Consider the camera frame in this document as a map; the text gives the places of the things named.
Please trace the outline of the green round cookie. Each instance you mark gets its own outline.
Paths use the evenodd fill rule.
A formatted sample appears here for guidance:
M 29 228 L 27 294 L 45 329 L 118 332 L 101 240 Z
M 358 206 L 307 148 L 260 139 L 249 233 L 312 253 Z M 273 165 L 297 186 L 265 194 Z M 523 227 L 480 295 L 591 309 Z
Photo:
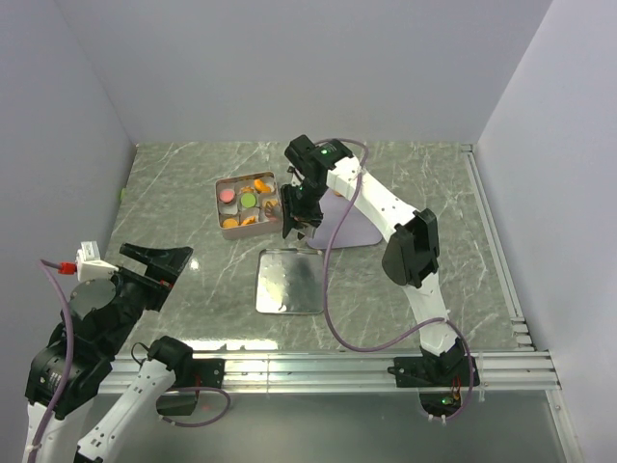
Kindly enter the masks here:
M 244 193 L 240 197 L 240 203 L 243 208 L 256 207 L 257 197 L 254 193 Z

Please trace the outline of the metal tongs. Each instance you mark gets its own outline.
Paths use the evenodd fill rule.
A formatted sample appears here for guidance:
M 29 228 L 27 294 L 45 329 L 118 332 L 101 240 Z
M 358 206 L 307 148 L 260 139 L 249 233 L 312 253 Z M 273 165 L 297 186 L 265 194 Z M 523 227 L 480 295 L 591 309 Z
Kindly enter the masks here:
M 270 221 L 279 221 L 284 228 L 284 214 L 280 204 L 268 201 L 263 208 L 264 215 Z M 314 238 L 316 228 L 313 225 L 298 222 L 295 223 L 283 238 L 295 238 L 299 241 L 306 241 Z

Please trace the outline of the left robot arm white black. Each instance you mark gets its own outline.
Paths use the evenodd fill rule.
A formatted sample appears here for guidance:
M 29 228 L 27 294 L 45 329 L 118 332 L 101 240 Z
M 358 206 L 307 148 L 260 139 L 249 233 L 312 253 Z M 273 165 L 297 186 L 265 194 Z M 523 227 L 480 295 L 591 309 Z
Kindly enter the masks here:
M 120 252 L 143 264 L 145 272 L 106 262 L 94 241 L 82 242 L 73 261 L 39 262 L 59 298 L 61 320 L 30 366 L 25 462 L 110 462 L 128 425 L 170 387 L 184 387 L 193 378 L 192 348 L 170 337 L 156 340 L 120 400 L 92 431 L 80 434 L 133 328 L 143 313 L 162 309 L 193 255 L 190 247 L 129 243 Z

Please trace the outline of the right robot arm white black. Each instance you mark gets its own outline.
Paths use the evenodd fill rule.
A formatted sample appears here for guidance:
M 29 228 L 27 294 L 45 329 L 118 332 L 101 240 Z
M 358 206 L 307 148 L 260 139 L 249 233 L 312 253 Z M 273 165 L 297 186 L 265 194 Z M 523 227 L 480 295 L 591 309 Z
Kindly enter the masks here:
M 285 158 L 300 177 L 280 188 L 282 233 L 307 235 L 324 214 L 320 200 L 337 192 L 356 208 L 387 243 L 382 268 L 406 294 L 420 335 L 421 370 L 430 384 L 445 385 L 454 377 L 471 379 L 473 359 L 463 334 L 449 320 L 439 283 L 440 242 L 434 212 L 419 210 L 391 193 L 365 168 L 367 158 L 351 151 L 353 141 L 312 142 L 293 139 Z

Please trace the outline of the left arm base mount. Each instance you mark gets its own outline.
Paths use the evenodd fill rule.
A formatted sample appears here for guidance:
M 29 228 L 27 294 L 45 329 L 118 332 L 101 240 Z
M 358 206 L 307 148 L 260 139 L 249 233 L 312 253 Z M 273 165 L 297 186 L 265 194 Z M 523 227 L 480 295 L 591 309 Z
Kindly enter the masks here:
M 171 391 L 157 400 L 157 412 L 163 417 L 191 416 L 202 395 L 222 390 L 225 363 L 223 359 L 187 361 L 180 367 Z

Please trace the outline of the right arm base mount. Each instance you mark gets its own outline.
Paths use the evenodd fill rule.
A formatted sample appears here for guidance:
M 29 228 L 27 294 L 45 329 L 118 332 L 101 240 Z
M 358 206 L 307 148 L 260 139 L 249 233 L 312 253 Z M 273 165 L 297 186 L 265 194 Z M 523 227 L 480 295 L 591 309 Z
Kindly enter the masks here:
M 429 418 L 447 421 L 463 409 L 463 390 L 480 385 L 474 360 L 464 354 L 455 360 L 432 354 L 422 357 L 396 357 L 388 373 L 399 389 L 430 389 L 420 393 L 419 402 Z

